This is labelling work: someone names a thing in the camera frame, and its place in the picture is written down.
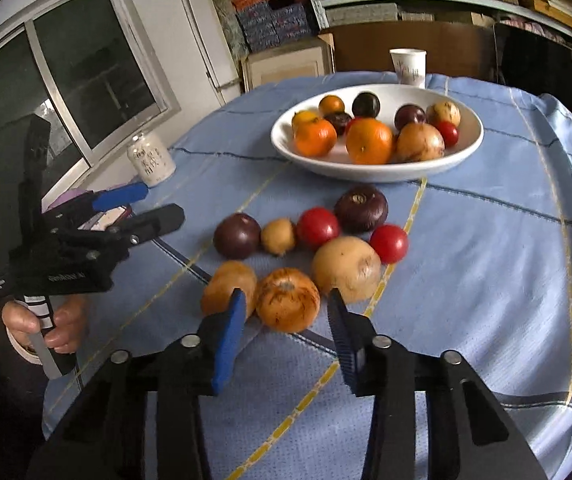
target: finger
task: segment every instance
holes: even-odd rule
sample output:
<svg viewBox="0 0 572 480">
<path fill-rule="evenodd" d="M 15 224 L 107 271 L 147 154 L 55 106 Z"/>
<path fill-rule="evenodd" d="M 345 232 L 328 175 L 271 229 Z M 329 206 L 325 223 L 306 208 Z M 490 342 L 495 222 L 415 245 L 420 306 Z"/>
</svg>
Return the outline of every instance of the finger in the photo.
<svg viewBox="0 0 572 480">
<path fill-rule="evenodd" d="M 83 296 L 76 294 L 67 298 L 66 303 L 61 305 L 53 314 L 55 326 L 62 326 L 77 322 L 86 318 L 86 301 Z"/>
<path fill-rule="evenodd" d="M 79 341 L 71 341 L 70 343 L 65 344 L 64 346 L 58 346 L 57 348 L 54 349 L 54 351 L 57 352 L 58 354 L 72 354 L 76 352 L 78 348 L 79 348 Z"/>
<path fill-rule="evenodd" d="M 36 334 L 40 331 L 37 316 L 23 305 L 9 301 L 2 309 L 2 321 L 9 330 Z"/>
<path fill-rule="evenodd" d="M 57 348 L 58 346 L 64 346 L 73 341 L 81 340 L 85 326 L 82 320 L 76 323 L 55 327 L 44 336 L 44 342 L 48 348 Z"/>
</svg>

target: window frame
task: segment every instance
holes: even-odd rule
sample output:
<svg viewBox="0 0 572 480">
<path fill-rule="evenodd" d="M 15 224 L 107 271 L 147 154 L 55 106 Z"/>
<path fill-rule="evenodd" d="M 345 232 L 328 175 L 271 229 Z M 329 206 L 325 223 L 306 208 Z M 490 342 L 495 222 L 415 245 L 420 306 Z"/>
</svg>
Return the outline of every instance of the window frame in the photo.
<svg viewBox="0 0 572 480">
<path fill-rule="evenodd" d="M 146 35 L 133 1 L 110 0 L 122 33 L 155 103 L 130 118 L 97 146 L 91 148 L 68 110 L 50 73 L 33 23 L 41 15 L 68 1 L 70 0 L 36 0 L 0 25 L 0 48 L 19 34 L 26 33 L 35 65 L 44 82 L 47 94 L 50 96 L 50 101 L 81 154 L 80 160 L 47 192 L 43 199 L 44 203 L 52 202 L 86 173 L 96 169 L 116 148 L 126 144 L 133 134 L 143 128 L 152 129 L 158 126 L 180 110 L 179 103 Z"/>
</svg>

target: screw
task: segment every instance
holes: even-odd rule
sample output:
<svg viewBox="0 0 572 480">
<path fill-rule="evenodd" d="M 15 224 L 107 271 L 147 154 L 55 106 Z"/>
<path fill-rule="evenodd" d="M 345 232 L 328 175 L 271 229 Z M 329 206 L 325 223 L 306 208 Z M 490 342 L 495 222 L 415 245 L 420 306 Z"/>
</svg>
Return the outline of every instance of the screw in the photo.
<svg viewBox="0 0 572 480">
<path fill-rule="evenodd" d="M 459 365 L 463 361 L 463 357 L 456 350 L 446 350 L 443 352 L 442 357 L 451 365 Z"/>
<path fill-rule="evenodd" d="M 181 346 L 195 348 L 201 343 L 201 338 L 197 334 L 188 334 L 181 338 Z"/>
<path fill-rule="evenodd" d="M 376 335 L 372 338 L 372 344 L 377 348 L 390 348 L 393 344 L 393 340 L 387 335 Z"/>
<path fill-rule="evenodd" d="M 130 358 L 130 354 L 125 350 L 115 350 L 111 354 L 111 363 L 116 365 L 124 364 Z"/>
</svg>

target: window glass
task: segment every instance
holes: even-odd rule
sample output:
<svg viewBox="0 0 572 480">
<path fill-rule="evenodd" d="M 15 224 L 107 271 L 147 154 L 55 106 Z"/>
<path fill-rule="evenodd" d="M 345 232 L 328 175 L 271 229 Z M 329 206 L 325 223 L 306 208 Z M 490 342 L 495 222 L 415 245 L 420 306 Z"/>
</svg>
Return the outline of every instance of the window glass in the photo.
<svg viewBox="0 0 572 480">
<path fill-rule="evenodd" d="M 26 33 L 21 32 L 0 48 L 0 128 L 28 114 L 39 115 L 51 125 L 43 196 L 81 159 L 81 154 L 50 102 Z"/>
<path fill-rule="evenodd" d="M 155 103 L 110 0 L 70 0 L 34 25 L 55 83 L 91 148 Z"/>
</svg>

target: paper cup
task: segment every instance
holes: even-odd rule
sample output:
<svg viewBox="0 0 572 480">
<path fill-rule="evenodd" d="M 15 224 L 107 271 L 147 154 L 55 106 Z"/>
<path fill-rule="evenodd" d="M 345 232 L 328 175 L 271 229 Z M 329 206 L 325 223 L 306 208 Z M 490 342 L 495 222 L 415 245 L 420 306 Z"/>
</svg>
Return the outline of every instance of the paper cup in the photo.
<svg viewBox="0 0 572 480">
<path fill-rule="evenodd" d="M 402 85 L 426 88 L 426 51 L 416 48 L 392 48 L 395 72 Z"/>
</svg>

